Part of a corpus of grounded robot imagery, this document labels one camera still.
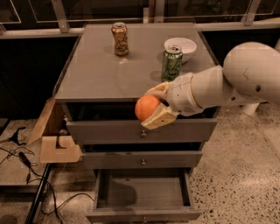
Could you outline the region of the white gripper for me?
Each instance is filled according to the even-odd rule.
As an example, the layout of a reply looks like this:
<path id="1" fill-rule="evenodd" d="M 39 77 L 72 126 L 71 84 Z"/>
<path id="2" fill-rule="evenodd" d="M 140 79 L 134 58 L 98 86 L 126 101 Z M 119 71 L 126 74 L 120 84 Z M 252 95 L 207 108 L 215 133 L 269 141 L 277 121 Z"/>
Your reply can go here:
<path id="1" fill-rule="evenodd" d="M 197 104 L 191 90 L 192 78 L 192 73 L 186 73 L 171 83 L 165 81 L 147 90 L 145 95 L 155 96 L 159 100 L 166 99 L 169 106 L 160 103 L 141 125 L 148 130 L 154 130 L 173 123 L 178 115 L 193 116 L 201 113 L 203 108 Z"/>

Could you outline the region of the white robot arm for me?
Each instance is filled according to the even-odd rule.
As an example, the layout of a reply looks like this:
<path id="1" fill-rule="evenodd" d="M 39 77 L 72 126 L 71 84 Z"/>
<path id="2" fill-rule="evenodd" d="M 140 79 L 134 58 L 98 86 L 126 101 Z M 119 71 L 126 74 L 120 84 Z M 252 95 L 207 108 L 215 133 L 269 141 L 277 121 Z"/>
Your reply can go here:
<path id="1" fill-rule="evenodd" d="M 280 105 L 280 52 L 258 42 L 243 43 L 227 54 L 222 66 L 181 74 L 147 93 L 166 101 L 141 122 L 148 130 L 216 106 L 260 102 Z"/>

